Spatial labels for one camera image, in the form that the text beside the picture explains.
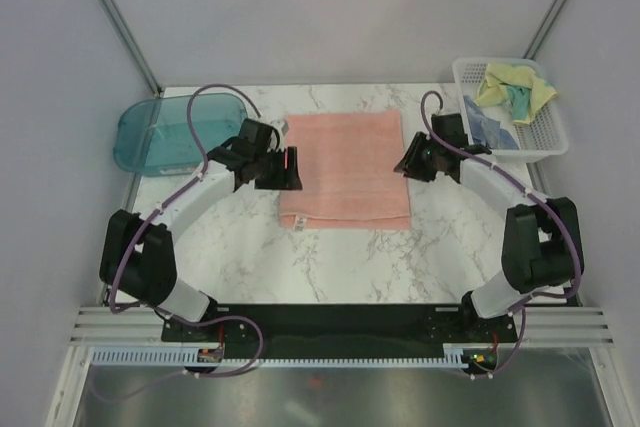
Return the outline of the pink towel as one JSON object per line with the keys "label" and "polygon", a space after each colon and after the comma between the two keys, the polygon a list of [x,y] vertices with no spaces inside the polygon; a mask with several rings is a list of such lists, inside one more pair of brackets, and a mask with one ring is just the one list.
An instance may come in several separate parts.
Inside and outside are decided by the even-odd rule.
{"label": "pink towel", "polygon": [[303,189],[280,195],[285,229],[408,230],[408,185],[394,171],[404,155],[401,113],[289,115]]}

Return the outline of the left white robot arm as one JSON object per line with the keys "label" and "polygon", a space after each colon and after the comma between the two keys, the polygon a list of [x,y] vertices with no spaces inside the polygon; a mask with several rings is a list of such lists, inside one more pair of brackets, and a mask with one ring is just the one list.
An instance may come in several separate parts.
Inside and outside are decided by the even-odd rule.
{"label": "left white robot arm", "polygon": [[285,120],[243,121],[237,135],[206,152],[187,182],[142,217],[120,209],[108,222],[99,278],[110,287],[114,313],[139,305],[177,317],[197,341],[213,338],[213,299],[180,278],[175,247],[214,204],[241,187],[300,191],[297,148],[284,144]]}

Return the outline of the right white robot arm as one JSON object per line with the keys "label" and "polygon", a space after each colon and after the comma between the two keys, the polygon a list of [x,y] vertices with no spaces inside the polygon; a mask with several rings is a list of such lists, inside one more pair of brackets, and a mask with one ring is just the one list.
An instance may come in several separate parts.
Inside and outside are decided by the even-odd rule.
{"label": "right white robot arm", "polygon": [[529,189],[499,166],[488,147],[469,144],[459,114],[434,115],[425,127],[394,171],[422,182],[448,176],[504,220],[500,271],[465,295],[469,309],[456,319],[461,336],[480,341],[493,330],[493,318],[535,297],[555,298],[552,287],[569,283],[577,289],[584,264],[575,204]]}

